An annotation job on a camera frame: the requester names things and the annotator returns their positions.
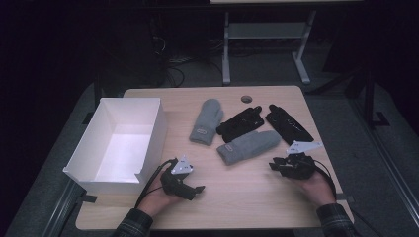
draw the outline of dark background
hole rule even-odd
[[[106,96],[115,97],[128,88],[158,87],[164,80],[159,59],[150,56],[154,55],[153,44],[147,40],[150,33],[161,29],[144,27],[146,34],[131,35],[129,26],[138,22],[148,26],[149,16],[111,14],[106,10],[108,2],[0,3],[0,235],[7,230],[88,85],[100,78]],[[329,23],[323,25],[330,29],[326,31],[329,36],[314,27],[312,38],[335,40],[326,71],[345,73],[361,63],[419,133],[417,5],[369,2],[346,9],[339,26],[334,14],[323,11],[318,18]],[[182,46],[219,36],[222,32],[213,25],[220,20],[222,14],[173,13],[164,16],[162,26],[170,28],[165,33],[171,43]],[[141,42],[137,45],[140,53],[115,62],[113,56],[124,57],[125,48],[136,41]],[[106,74],[108,66],[118,67],[121,74]],[[112,79],[117,76],[126,80],[115,83]]]

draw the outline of glove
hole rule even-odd
[[[218,100],[206,100],[195,121],[194,129],[189,139],[193,142],[210,146],[215,136],[215,129],[221,122],[223,115],[224,112],[221,110],[221,104]]]
[[[280,141],[281,137],[273,130],[251,131],[219,146],[216,151],[226,165],[232,165],[241,160],[258,156],[277,146]]]
[[[326,172],[315,165],[315,162],[321,164],[318,161],[313,160],[311,156],[306,156],[304,152],[297,154],[290,154],[287,158],[275,157],[274,163],[269,163],[271,169],[279,171],[283,177],[295,179],[295,180],[308,180],[317,171],[324,177],[326,182],[329,184],[332,190],[333,196],[336,195],[336,187],[330,176],[329,171],[325,168]]]
[[[235,138],[246,134],[249,131],[255,130],[265,122],[260,117],[262,107],[248,108],[233,118],[222,122],[219,127],[216,128],[216,133],[222,135],[222,140],[228,143]]]
[[[283,140],[292,145],[294,141],[313,141],[313,137],[292,116],[281,107],[269,106],[266,116],[268,123],[277,131]]]

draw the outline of black glove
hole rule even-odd
[[[233,118],[222,122],[219,127],[216,128],[216,133],[222,135],[222,140],[224,140],[225,143],[228,143],[247,132],[255,130],[265,123],[259,115],[261,111],[262,107],[260,106],[255,107],[254,109],[248,108]]]
[[[302,152],[290,154],[287,158],[275,157],[274,163],[269,163],[269,165],[272,170],[279,171],[283,177],[295,180],[308,180],[314,174],[314,171],[317,171],[327,181],[333,196],[336,199],[336,187],[332,180],[332,176],[323,164],[321,165],[325,168],[327,173],[316,166],[315,162],[321,164],[318,161],[314,161],[311,156],[306,156],[305,153]]]
[[[269,106],[266,116],[268,123],[277,131],[283,140],[292,145],[294,141],[313,141],[313,137],[292,116],[281,107]]]

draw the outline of person's right hand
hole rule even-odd
[[[324,177],[317,171],[308,180],[290,179],[293,183],[301,187],[302,191],[311,202],[320,207],[325,204],[336,203],[332,190]]]
[[[139,203],[138,209],[147,213],[149,216],[154,217],[156,214],[161,212],[164,208],[174,203],[180,202],[181,197],[166,195],[161,188],[160,177],[163,174],[161,171],[157,177],[151,183],[149,191],[152,191]]]

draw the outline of black cable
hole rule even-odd
[[[163,169],[163,167],[165,165],[169,164],[170,162],[172,162],[172,160],[168,160],[168,161],[164,162],[162,165],[157,167],[156,171],[154,171],[153,175],[150,177],[150,179],[148,180],[144,189],[142,190],[141,194],[139,195],[138,200],[136,201],[134,208],[136,208],[139,205],[139,203],[144,199],[144,197],[148,195],[148,189],[150,188],[151,184],[156,179],[157,175],[160,173],[160,171]]]
[[[186,63],[191,63],[191,62],[196,62],[196,61],[201,61],[201,60],[208,60],[209,57],[214,57],[214,56],[219,56],[220,53],[219,52],[212,52],[209,53],[206,56],[197,56],[197,57],[191,57],[188,60],[182,61],[182,62],[173,62],[169,67],[176,67],[176,66],[180,66]]]
[[[173,78],[172,74],[167,71],[167,80],[169,81],[170,87],[175,87],[175,79]]]
[[[175,70],[175,71],[178,71],[179,73],[181,73],[181,75],[182,75],[182,79],[181,79],[181,82],[179,82],[179,84],[176,84],[176,82],[174,81],[174,79],[173,79],[173,82],[174,82],[174,85],[173,85],[173,87],[175,87],[175,88],[178,88],[178,87],[180,87],[180,86],[182,86],[182,84],[184,83],[184,81],[185,81],[185,73],[181,70],[181,69],[179,69],[179,68],[175,68],[175,67],[168,67],[167,69],[172,69],[172,70]]]
[[[158,191],[158,190],[160,190],[161,188],[163,188],[163,186],[160,186],[159,188],[156,188],[156,189],[154,189],[154,190],[152,190],[152,191],[149,191],[149,192],[147,192],[147,194],[145,194],[145,195],[147,196],[147,195],[149,195],[150,193],[153,193],[154,191]]]
[[[214,62],[209,61],[209,64],[211,64],[212,66],[214,66],[216,68],[216,70],[222,75],[222,71],[221,69],[218,67],[218,65],[216,65]]]
[[[318,164],[320,164],[321,166],[323,166],[323,168],[327,171],[327,174],[329,175],[329,177],[331,178],[332,176],[330,175],[330,172],[329,172],[329,170],[326,168],[326,166],[325,165],[323,165],[320,161],[316,161],[316,160],[313,160],[314,162],[316,162],[316,163],[318,163]]]
[[[368,227],[370,227],[370,229],[372,229],[377,236],[379,237],[384,236],[377,229],[375,229],[369,222],[367,222],[357,211],[355,211],[352,207],[349,207],[349,208],[358,218],[360,218]]]

